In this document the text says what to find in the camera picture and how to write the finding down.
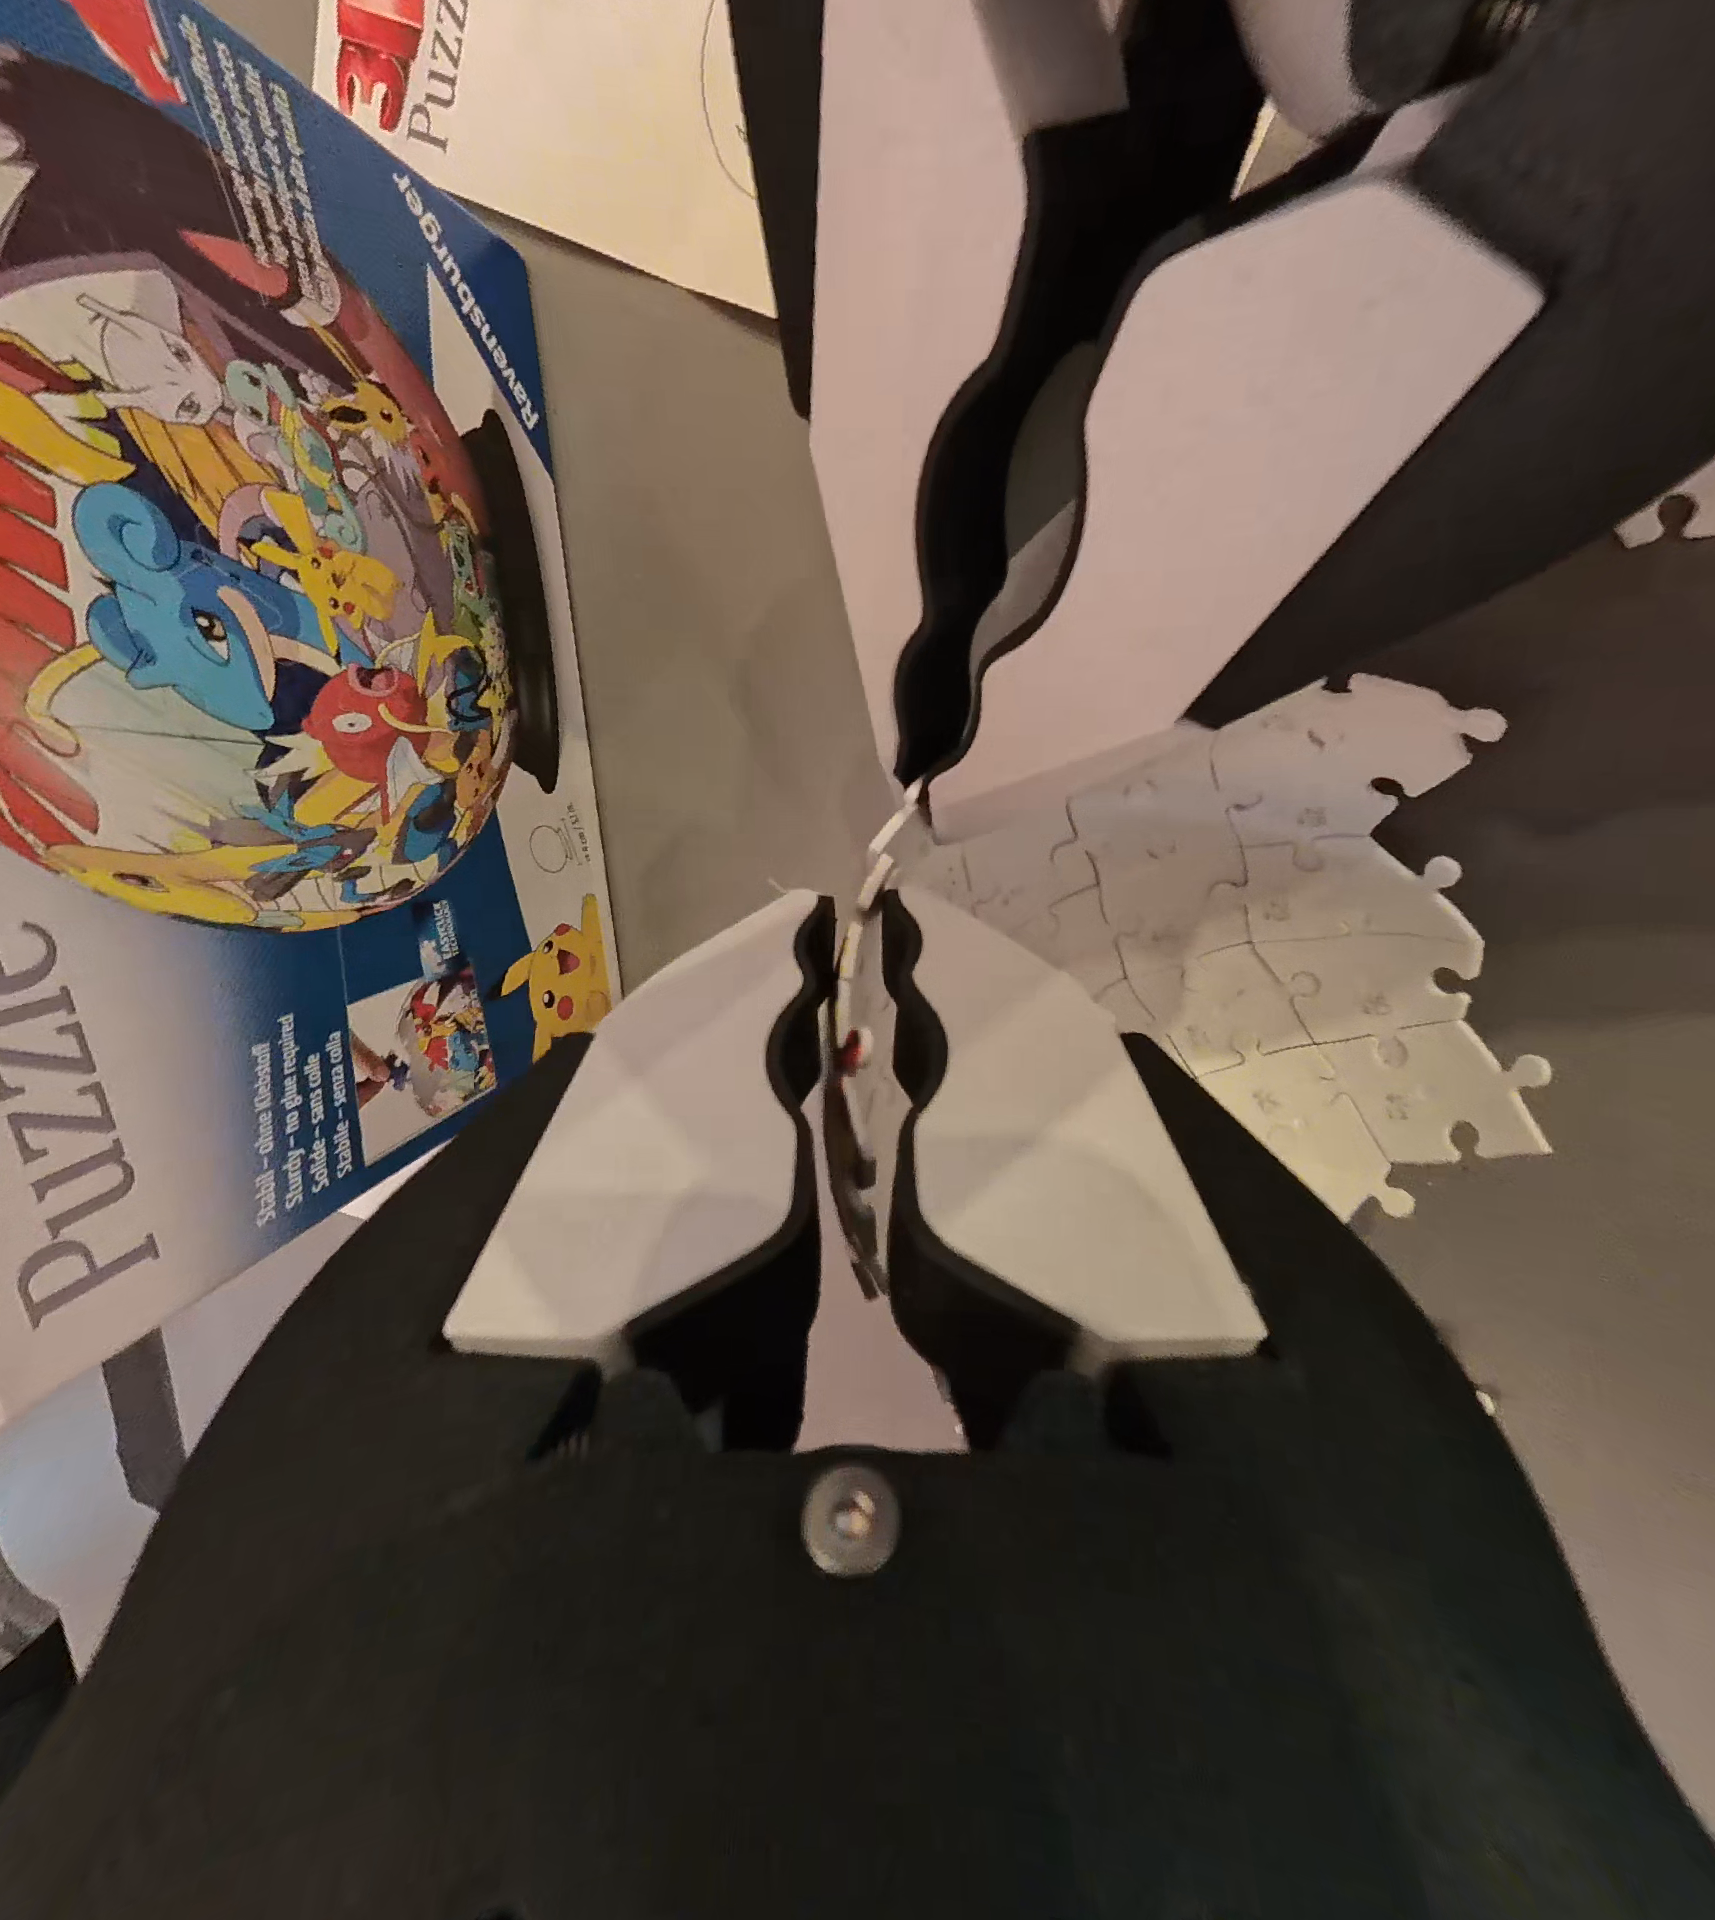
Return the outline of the colourful puzzle ball shell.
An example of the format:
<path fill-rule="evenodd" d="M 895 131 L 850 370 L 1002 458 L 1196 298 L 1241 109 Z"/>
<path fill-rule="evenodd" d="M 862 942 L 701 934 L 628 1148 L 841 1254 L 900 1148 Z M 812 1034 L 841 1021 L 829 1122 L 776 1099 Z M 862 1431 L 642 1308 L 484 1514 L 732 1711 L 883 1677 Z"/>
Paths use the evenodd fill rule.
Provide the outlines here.
<path fill-rule="evenodd" d="M 1153 1034 L 1328 1215 L 1414 1215 L 1400 1166 L 1543 1158 L 1523 1093 L 1551 1062 L 1503 1062 L 1468 1025 L 1486 942 L 1450 900 L 1455 858 L 1406 868 L 1378 826 L 1503 743 L 1493 705 L 1353 674 L 1158 754 L 1061 800 L 934 839 L 923 783 L 873 838 L 841 934 L 829 1166 L 866 1297 L 883 1275 L 888 1040 L 879 898 L 923 882 L 1061 971 L 1117 1033 Z"/>

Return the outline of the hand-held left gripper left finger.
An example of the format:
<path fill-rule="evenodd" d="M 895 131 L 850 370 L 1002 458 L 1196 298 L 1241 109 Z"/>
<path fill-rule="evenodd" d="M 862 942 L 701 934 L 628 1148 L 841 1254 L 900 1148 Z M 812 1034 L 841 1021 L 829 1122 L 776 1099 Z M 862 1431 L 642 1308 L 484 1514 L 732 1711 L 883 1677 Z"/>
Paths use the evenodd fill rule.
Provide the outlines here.
<path fill-rule="evenodd" d="M 726 1452 L 791 1452 L 822 1300 L 834 900 L 778 894 L 592 1033 L 447 1345 L 664 1374 Z"/>

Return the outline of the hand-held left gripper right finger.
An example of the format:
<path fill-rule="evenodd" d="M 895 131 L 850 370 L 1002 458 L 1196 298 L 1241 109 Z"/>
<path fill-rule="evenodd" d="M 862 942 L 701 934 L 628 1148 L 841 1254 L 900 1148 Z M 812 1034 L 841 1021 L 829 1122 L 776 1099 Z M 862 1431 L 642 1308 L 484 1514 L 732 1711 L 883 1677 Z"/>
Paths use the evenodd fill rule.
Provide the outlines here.
<path fill-rule="evenodd" d="M 1267 1345 L 1113 1020 L 934 894 L 883 894 L 895 1329 L 989 1452 L 1045 1374 L 1243 1360 Z"/>

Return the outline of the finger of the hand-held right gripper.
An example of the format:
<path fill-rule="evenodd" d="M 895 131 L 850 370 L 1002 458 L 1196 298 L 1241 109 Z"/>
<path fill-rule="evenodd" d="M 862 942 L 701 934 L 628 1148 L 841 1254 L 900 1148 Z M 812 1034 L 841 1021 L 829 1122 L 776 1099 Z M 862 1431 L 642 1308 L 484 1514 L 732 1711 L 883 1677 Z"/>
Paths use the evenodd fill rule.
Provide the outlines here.
<path fill-rule="evenodd" d="M 1404 177 L 1158 266 L 1086 397 L 1061 590 L 989 660 L 930 807 L 1023 807 L 1179 725 L 1543 298 Z"/>
<path fill-rule="evenodd" d="M 908 783 L 966 733 L 1028 397 L 1010 303 L 1028 145 L 1126 109 L 1130 5 L 822 5 L 812 454 L 879 763 Z"/>

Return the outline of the blue puzzle box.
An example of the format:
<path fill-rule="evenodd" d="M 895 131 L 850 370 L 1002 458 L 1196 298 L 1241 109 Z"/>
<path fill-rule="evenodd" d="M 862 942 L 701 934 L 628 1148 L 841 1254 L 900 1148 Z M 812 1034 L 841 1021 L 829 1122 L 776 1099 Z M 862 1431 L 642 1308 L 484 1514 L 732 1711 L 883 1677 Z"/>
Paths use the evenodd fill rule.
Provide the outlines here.
<path fill-rule="evenodd" d="M 524 259 L 203 5 L 0 5 L 0 1431 L 617 982 Z"/>

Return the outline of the white instruction leaflet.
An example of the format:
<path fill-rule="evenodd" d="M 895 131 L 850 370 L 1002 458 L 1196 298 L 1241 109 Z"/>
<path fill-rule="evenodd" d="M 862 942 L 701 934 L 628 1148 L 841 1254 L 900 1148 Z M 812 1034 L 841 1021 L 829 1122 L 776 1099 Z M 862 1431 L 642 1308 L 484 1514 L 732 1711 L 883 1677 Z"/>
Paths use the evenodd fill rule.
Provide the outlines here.
<path fill-rule="evenodd" d="M 725 0 L 327 0 L 317 89 L 447 197 L 776 318 Z"/>

